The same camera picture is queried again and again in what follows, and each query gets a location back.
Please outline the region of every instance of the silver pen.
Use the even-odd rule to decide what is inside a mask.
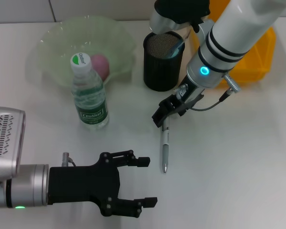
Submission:
[[[168,152],[169,152],[169,135],[170,135],[170,117],[167,117],[162,125],[163,139],[162,139],[162,168],[166,173],[168,167]]]

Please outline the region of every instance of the bottle cap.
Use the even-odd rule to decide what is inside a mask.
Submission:
[[[83,52],[74,54],[71,57],[71,68],[74,74],[87,73],[91,71],[92,64],[90,56]]]

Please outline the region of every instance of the black mesh cup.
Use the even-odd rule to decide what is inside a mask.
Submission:
[[[150,33],[145,38],[143,75],[144,82],[150,89],[166,92],[177,85],[185,44],[179,48],[177,55],[171,58],[166,56],[180,40],[182,37],[175,32]]]

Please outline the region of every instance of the yellow container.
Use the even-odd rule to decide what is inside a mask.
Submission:
[[[208,18],[217,21],[229,2],[230,0],[210,0],[211,14]],[[190,39],[192,52],[196,53],[199,41],[193,30]],[[270,28],[230,72],[231,77],[242,85],[263,79],[271,69],[275,45],[276,34]],[[225,81],[221,81],[220,85],[226,85]]]

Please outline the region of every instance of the tabletop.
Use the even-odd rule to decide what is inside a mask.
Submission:
[[[171,118],[170,156],[162,173],[161,131],[152,115],[171,92],[143,82],[147,21],[122,22],[137,43],[132,75],[106,85],[110,123],[90,132],[70,91],[36,67],[36,44],[55,23],[0,24],[0,106],[27,115],[22,164],[61,165],[70,152],[79,166],[102,152],[132,149],[148,168],[121,167],[119,198],[158,197],[138,219],[105,218],[89,202],[0,209],[0,229],[286,229],[286,18],[275,23],[276,50],[266,78],[207,112]],[[180,75],[191,53],[184,52]],[[207,90],[197,108],[224,90]]]

